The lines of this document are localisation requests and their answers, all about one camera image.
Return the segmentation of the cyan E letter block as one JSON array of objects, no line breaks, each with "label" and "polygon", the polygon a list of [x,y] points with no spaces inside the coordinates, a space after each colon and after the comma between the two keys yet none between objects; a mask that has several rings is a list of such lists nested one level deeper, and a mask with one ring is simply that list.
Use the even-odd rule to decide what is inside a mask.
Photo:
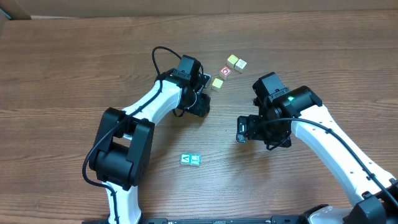
[{"label": "cyan E letter block", "polygon": [[190,155],[190,165],[191,166],[199,166],[201,163],[201,155],[191,154]]}]

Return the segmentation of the green V letter block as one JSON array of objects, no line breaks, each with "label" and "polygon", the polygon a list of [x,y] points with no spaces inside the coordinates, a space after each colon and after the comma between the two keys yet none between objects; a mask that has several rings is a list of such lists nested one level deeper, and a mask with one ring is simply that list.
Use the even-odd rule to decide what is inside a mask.
[{"label": "green V letter block", "polygon": [[191,161],[191,155],[190,154],[183,153],[183,154],[180,155],[180,163],[181,164],[188,164],[189,165],[190,161]]}]

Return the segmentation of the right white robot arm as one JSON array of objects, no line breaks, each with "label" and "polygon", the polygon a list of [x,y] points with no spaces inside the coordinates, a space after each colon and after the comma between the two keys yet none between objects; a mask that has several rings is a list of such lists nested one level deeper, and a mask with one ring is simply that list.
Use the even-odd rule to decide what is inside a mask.
[{"label": "right white robot arm", "polygon": [[257,89],[256,94],[259,113],[238,118],[236,139],[264,141],[273,150],[290,147],[294,134],[326,165],[351,204],[319,205],[297,223],[397,223],[397,178],[360,150],[309,87]]}]

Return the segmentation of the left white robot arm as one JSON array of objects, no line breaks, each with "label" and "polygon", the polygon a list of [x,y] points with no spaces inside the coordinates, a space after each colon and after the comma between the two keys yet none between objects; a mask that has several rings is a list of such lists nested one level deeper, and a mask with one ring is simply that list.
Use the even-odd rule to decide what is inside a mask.
[{"label": "left white robot arm", "polygon": [[93,148],[82,167],[84,180],[106,190],[109,215],[102,223],[139,223],[138,185],[148,168],[154,128],[175,108],[204,117],[210,97],[203,93],[211,76],[197,81],[170,69],[153,88],[123,110],[108,108],[102,115]]}]

